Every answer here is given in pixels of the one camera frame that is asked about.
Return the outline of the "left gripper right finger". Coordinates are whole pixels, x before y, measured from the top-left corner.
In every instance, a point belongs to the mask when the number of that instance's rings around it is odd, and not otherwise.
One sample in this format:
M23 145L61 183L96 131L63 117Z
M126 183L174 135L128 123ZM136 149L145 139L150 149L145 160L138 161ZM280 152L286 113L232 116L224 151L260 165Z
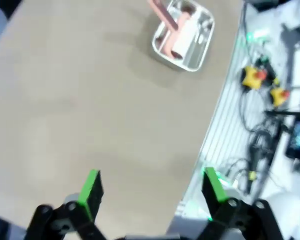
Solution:
M235 236L235 240L284 239L268 201L257 199L250 205L229 197L213 167L204 169L201 192L211 220L198 235L198 240L223 240L230 230L240 232L241 236Z

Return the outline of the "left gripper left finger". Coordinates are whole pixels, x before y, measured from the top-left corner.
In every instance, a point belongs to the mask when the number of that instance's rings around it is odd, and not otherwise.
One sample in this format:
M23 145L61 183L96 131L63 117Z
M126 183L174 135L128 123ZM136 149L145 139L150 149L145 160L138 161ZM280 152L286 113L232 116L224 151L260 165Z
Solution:
M91 170L77 199L54 209L39 205L25 233L26 240L63 240L69 233L77 233L81 240L104 240L106 237L95 225L104 195L101 172Z

